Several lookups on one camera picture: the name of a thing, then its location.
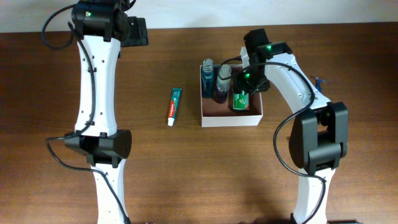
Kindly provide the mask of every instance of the table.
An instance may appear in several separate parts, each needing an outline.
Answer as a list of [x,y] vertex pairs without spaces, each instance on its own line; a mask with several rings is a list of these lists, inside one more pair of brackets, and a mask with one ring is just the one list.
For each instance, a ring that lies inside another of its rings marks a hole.
[[[298,177],[278,162],[272,135],[290,110],[275,86],[262,94],[259,126],[201,128],[199,65],[239,55],[258,27],[149,30],[149,46],[123,49],[116,69],[118,128],[132,132],[124,171],[134,223],[262,223],[288,219]],[[349,109],[347,156],[331,182],[330,220],[398,219],[398,23],[266,26],[307,76]],[[61,44],[68,33],[50,33]],[[39,33],[0,34],[0,223],[96,223],[93,174],[65,169],[44,139],[73,130],[80,100],[76,44],[50,50]],[[174,127],[170,91],[183,88]],[[283,158],[292,123],[280,133]],[[74,166],[85,158],[53,145]]]

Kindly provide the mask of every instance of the green package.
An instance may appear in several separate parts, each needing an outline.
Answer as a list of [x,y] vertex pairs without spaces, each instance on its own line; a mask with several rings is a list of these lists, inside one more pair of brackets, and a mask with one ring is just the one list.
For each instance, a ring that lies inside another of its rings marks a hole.
[[234,93],[233,109],[238,111],[249,110],[249,93]]

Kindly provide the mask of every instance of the white box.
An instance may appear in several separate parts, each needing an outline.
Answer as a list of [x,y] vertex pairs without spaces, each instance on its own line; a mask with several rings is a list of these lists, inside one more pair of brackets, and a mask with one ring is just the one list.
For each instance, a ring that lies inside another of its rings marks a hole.
[[[229,65],[232,73],[242,69],[242,65]],[[215,65],[215,78],[218,74],[219,65]],[[233,126],[257,126],[262,118],[261,94],[255,93],[249,97],[249,111],[233,111],[232,89],[229,89],[228,99],[225,103],[219,104],[212,98],[204,98],[201,95],[201,75],[200,82],[200,103],[201,103],[201,126],[206,127],[233,127]]]

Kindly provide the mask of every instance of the open cardboard box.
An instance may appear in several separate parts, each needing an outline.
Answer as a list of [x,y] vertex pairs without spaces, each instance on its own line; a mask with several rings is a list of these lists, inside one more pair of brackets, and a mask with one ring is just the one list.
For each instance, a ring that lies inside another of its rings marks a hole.
[[[242,69],[242,65],[229,65],[232,73]],[[214,66],[215,82],[218,74],[219,65]],[[262,118],[261,94],[255,93],[249,97],[248,111],[234,111],[233,106],[233,80],[229,88],[228,99],[225,103],[217,103],[213,98],[204,98],[201,94],[201,75],[200,78],[200,97],[201,97],[201,126],[202,127],[232,127],[232,126],[257,126]]]

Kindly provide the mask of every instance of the red logo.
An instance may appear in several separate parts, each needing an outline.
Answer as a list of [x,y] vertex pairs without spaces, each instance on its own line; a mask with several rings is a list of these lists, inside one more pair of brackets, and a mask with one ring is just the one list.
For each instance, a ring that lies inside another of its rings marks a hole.
[[172,118],[174,116],[174,112],[175,112],[175,105],[174,101],[172,101],[170,104],[169,118]]

